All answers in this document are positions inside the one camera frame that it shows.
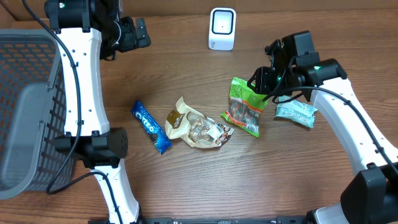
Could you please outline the mint green snack pack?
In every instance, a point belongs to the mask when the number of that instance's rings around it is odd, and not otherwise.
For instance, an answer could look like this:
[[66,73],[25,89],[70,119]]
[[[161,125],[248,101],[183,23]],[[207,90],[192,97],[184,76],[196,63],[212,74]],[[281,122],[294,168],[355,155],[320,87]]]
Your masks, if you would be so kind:
[[316,107],[297,100],[284,103],[284,101],[290,100],[289,96],[280,96],[278,100],[283,103],[276,106],[275,117],[287,118],[308,128],[313,128],[315,113],[318,111]]

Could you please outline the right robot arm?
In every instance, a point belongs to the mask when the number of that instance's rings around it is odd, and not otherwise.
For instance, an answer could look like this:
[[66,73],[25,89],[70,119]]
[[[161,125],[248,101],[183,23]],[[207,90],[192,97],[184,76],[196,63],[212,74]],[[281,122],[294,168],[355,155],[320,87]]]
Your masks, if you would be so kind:
[[304,223],[397,221],[397,148],[380,132],[357,99],[337,60],[320,60],[309,31],[265,47],[270,67],[259,67],[248,87],[266,98],[297,91],[321,112],[343,146],[354,179],[334,205],[311,210]]

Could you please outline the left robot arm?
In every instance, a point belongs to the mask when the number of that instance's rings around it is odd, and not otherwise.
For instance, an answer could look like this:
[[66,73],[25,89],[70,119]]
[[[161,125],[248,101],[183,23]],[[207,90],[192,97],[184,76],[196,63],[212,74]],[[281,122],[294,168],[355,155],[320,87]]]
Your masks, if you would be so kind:
[[121,17],[119,1],[47,1],[45,13],[62,57],[67,115],[57,152],[82,161],[99,183],[109,223],[139,223],[141,209],[128,181],[124,128],[110,126],[103,103],[100,62],[148,47],[143,18]]

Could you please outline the beige nut snack bag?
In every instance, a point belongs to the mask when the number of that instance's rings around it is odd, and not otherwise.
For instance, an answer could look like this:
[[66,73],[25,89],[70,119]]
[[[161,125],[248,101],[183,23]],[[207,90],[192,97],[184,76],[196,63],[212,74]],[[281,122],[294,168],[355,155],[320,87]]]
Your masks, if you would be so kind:
[[188,106],[181,96],[167,116],[165,132],[169,139],[181,138],[191,147],[208,149],[224,145],[234,129]]

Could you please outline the blue Oreo cookie pack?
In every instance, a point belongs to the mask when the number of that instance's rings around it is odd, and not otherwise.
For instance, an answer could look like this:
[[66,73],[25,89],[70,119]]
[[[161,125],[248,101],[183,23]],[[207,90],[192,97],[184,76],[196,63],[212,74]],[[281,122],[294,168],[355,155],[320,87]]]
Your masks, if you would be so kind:
[[166,150],[172,146],[172,143],[141,101],[137,100],[134,102],[131,113],[140,121],[156,149],[161,154],[164,154]]

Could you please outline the green candy snack bag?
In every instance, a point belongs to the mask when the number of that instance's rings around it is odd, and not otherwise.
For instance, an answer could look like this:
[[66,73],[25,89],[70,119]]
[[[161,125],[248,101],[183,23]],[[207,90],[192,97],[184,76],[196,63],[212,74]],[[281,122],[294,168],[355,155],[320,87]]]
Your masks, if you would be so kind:
[[250,89],[246,80],[234,77],[229,91],[229,109],[221,113],[221,117],[258,138],[259,117],[267,105],[265,97]]

